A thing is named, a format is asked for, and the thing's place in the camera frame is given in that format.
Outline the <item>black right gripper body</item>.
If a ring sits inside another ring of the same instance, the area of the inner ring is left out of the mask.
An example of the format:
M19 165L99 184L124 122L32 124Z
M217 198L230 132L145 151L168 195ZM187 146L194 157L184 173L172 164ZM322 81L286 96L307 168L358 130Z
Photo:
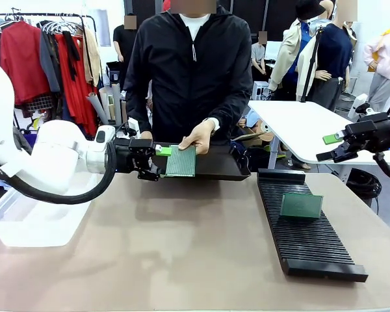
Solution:
M390 150L390 116L364 116L343 130L353 151L381 153Z

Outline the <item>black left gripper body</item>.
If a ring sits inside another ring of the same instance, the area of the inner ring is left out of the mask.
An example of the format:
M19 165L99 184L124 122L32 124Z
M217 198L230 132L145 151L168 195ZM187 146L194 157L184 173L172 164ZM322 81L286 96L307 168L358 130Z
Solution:
M114 146L118 173L130 174L134 171L143 174L157 173L157 167L151 159L156 154L152 139L116 138Z

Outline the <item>person's left hand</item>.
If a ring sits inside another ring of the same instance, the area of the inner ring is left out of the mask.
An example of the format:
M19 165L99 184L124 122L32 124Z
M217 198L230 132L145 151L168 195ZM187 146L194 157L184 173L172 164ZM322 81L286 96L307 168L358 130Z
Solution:
M195 147L196 155L205 155L209 151L211 135L215 131L215 119L208 118L198 124L190 133L185 136L178 145L179 150L183 151L189 147Z

